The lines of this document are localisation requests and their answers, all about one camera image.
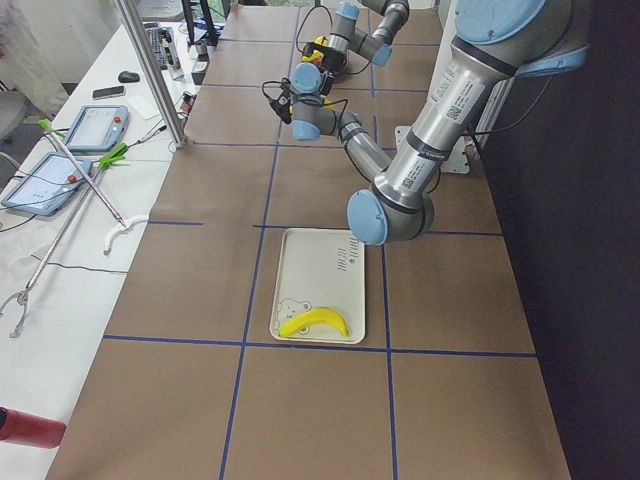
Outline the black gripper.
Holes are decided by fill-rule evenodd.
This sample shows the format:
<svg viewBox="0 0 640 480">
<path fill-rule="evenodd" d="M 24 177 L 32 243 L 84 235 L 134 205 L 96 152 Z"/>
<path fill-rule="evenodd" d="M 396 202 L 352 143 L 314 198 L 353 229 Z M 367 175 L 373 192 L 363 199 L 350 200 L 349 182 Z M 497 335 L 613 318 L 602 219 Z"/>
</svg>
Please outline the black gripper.
<svg viewBox="0 0 640 480">
<path fill-rule="evenodd" d="M 331 92 L 335 81 L 335 75 L 331 71 L 324 71 L 321 74 L 321 85 L 319 88 L 319 92 L 322 96 L 328 96 Z"/>
<path fill-rule="evenodd" d="M 314 64 L 320 70 L 344 70 L 347 65 L 345 53 L 316 42 L 305 44 L 302 60 Z"/>
</svg>

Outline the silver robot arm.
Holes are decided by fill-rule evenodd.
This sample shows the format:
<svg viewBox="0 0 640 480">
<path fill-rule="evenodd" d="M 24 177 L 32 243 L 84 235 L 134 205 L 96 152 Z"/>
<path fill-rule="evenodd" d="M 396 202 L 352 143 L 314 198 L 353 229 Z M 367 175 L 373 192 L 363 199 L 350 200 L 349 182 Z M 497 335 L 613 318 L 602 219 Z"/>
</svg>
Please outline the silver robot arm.
<svg viewBox="0 0 640 480">
<path fill-rule="evenodd" d="M 347 205 L 351 232 L 367 245 L 411 240 L 427 230 L 434 207 L 425 189 L 449 157 L 494 86 L 512 77 L 537 77 L 580 67 L 589 48 L 589 1 L 460 1 L 455 13 L 452 57 L 413 125 L 390 158 L 364 130 L 355 113 L 335 111 L 328 94 L 353 52 L 377 66 L 392 53 L 398 31 L 409 19 L 405 1 L 367 1 L 381 15 L 373 33 L 357 28 L 358 5 L 343 2 L 324 45 L 309 43 L 304 54 L 321 53 L 320 63 L 298 64 L 290 77 L 293 136 L 313 141 L 335 136 L 369 188 Z"/>
<path fill-rule="evenodd" d="M 362 8 L 381 16 L 372 33 L 357 26 Z M 301 60 L 334 75 L 346 69 L 350 53 L 370 64 L 384 66 L 391 56 L 393 41 L 409 16 L 407 1 L 341 1 L 331 20 L 330 32 L 307 42 L 300 50 Z"/>
</svg>

